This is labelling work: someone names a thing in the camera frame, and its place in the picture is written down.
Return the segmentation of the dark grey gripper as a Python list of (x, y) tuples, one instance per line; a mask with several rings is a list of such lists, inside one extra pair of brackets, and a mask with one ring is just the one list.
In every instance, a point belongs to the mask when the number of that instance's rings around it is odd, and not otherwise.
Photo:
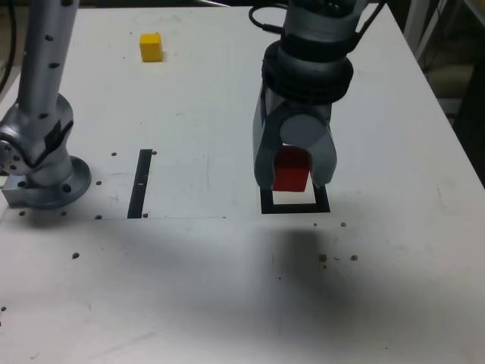
[(272, 189), (276, 176), (274, 161), (283, 142), (309, 154), (314, 185), (323, 187), (331, 182), (337, 163), (326, 119), (331, 113), (331, 104), (291, 102), (267, 85), (261, 86), (252, 124), (254, 175), (260, 188)]

